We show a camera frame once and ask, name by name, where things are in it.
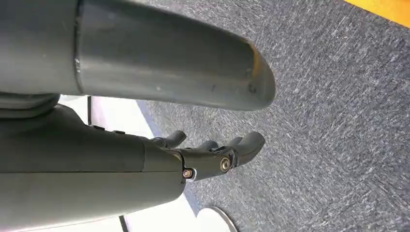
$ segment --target black cable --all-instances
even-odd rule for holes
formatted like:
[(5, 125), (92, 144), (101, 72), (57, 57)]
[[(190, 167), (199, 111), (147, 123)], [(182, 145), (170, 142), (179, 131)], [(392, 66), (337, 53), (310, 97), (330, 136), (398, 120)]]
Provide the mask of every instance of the black cable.
[(119, 216), (119, 222), (121, 223), (122, 231), (129, 232), (127, 227), (127, 222), (125, 221), (124, 215)]
[(87, 123), (89, 125), (92, 124), (91, 112), (92, 112), (92, 98), (91, 96), (87, 96)]

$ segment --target yellow surface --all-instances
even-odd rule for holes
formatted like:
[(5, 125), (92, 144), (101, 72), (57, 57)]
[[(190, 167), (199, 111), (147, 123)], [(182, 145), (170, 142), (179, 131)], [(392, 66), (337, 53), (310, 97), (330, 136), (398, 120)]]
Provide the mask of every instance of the yellow surface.
[(410, 28), (410, 0), (345, 0)]

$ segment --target robotic hand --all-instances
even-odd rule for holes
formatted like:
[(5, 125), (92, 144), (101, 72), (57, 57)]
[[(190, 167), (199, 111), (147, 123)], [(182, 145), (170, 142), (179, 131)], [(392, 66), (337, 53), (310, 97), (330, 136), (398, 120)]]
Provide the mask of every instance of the robotic hand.
[(0, 19), (0, 225), (23, 230), (123, 215), (176, 199), (261, 150), (251, 132), (177, 149), (83, 124), (59, 95), (262, 109), (268, 64), (229, 32), (128, 0), (6, 0)]

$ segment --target screw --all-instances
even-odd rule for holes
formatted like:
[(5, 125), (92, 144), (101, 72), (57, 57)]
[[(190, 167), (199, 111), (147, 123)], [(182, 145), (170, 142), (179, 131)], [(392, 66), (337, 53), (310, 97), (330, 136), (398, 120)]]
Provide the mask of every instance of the screw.
[(220, 170), (223, 172), (227, 172), (229, 168), (231, 167), (231, 162), (229, 161), (228, 158), (223, 158), (220, 161)]
[(193, 171), (191, 169), (185, 169), (182, 172), (182, 176), (185, 177), (185, 178), (191, 178), (192, 175), (193, 175)]

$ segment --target white floor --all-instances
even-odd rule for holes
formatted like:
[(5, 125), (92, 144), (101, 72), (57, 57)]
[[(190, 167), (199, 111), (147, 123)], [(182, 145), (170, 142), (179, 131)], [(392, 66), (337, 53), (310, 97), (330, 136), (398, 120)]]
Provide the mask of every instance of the white floor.
[[(73, 108), (87, 123), (87, 98), (80, 97), (61, 103)], [(93, 97), (92, 122), (106, 130), (125, 131), (128, 134), (152, 138), (135, 100)], [(173, 202), (134, 212), (125, 216), (130, 232), (198, 231), (196, 218), (184, 194)], [(37, 230), (38, 232), (121, 232), (118, 217), (70, 226)]]

